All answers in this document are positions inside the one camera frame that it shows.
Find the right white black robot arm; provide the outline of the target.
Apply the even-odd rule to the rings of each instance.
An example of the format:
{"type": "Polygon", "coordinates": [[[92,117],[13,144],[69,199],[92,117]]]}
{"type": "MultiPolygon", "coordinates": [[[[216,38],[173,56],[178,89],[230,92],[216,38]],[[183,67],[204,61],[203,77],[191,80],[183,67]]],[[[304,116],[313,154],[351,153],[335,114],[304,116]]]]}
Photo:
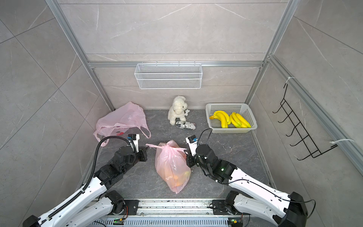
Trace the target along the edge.
{"type": "Polygon", "coordinates": [[[303,197],[271,188],[247,175],[236,165],[219,159],[207,144],[189,144],[187,164],[198,166],[205,176],[233,188],[223,209],[232,215],[247,213],[277,227],[304,227],[309,217],[303,197]]]}

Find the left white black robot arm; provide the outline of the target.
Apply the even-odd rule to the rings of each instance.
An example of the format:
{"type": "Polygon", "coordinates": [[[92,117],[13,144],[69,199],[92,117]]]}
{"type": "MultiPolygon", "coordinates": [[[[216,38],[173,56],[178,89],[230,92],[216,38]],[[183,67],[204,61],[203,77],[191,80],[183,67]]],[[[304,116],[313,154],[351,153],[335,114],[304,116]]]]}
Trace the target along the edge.
{"type": "Polygon", "coordinates": [[[108,214],[128,215],[124,198],[109,189],[138,162],[147,160],[147,148],[137,152],[131,146],[121,147],[111,162],[93,174],[86,184],[65,201],[37,217],[32,215],[24,227],[85,227],[108,214]]]}

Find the pink plastic bag with print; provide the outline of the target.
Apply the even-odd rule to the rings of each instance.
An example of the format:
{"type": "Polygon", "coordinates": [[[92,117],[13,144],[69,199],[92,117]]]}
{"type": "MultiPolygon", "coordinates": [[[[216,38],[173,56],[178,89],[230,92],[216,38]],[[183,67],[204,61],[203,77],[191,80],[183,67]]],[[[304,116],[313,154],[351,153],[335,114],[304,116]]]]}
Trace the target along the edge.
{"type": "Polygon", "coordinates": [[[172,192],[180,193],[192,173],[186,163],[185,148],[179,147],[173,140],[158,145],[147,144],[147,146],[156,149],[155,168],[159,176],[172,192]]]}

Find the plain pink plastic bag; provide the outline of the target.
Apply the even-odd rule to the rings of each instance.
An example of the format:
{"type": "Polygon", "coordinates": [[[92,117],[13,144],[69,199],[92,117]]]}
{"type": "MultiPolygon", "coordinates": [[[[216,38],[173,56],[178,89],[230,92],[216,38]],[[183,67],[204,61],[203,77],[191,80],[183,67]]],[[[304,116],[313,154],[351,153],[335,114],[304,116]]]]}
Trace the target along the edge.
{"type": "Polygon", "coordinates": [[[151,138],[143,108],[132,102],[100,118],[93,135],[97,141],[101,141],[99,136],[121,136],[130,128],[146,129],[148,133],[142,131],[143,135],[148,139],[151,138]]]}

